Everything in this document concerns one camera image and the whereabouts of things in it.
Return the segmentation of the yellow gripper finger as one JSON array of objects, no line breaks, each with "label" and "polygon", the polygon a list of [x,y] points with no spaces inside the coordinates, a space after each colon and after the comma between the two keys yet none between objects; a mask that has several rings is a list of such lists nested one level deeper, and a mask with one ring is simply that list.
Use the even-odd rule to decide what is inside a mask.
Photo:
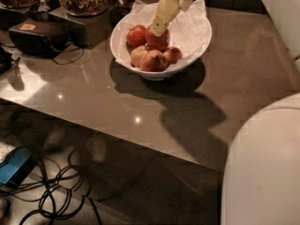
[{"label": "yellow gripper finger", "polygon": [[159,0],[152,21],[152,33],[160,37],[181,10],[187,11],[193,0]]}]

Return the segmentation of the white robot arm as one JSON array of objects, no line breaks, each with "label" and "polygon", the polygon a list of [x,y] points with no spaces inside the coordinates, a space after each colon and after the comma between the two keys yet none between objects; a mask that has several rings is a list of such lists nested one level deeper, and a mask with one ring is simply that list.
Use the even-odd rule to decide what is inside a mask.
[{"label": "white robot arm", "polygon": [[[294,59],[300,0],[262,0]],[[230,147],[220,225],[300,225],[300,94],[255,113]]]}]

